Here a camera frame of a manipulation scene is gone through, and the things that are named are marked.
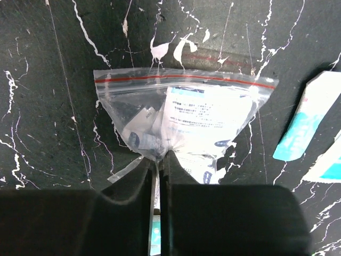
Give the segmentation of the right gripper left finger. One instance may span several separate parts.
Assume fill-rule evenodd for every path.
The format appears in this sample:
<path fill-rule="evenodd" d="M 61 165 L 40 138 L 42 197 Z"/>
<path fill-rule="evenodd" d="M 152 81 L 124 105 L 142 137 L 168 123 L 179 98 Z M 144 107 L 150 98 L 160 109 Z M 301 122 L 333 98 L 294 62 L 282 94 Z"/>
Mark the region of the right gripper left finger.
<path fill-rule="evenodd" d="M 148 159 L 106 189 L 1 191 L 1 255 L 148 255 Z"/>

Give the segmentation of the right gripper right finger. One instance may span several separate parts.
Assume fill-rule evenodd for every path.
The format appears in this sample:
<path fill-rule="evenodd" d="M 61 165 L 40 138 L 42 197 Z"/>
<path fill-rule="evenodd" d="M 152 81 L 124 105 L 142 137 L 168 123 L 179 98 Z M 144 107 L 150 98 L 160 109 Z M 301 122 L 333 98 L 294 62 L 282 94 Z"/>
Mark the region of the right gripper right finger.
<path fill-rule="evenodd" d="M 162 255 L 310 255 L 292 192 L 273 185 L 202 185 L 175 153 L 160 167 Z"/>

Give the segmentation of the clear zip bag of wipes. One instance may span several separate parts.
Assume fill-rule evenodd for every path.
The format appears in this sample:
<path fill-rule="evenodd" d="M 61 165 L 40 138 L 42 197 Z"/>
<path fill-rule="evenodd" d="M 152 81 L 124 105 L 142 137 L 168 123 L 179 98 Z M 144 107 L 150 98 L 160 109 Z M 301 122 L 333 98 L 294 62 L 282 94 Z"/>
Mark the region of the clear zip bag of wipes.
<path fill-rule="evenodd" d="M 203 70 L 124 68 L 93 73 L 98 100 L 126 146 L 154 162 L 174 152 L 200 184 L 268 101 L 277 79 Z"/>

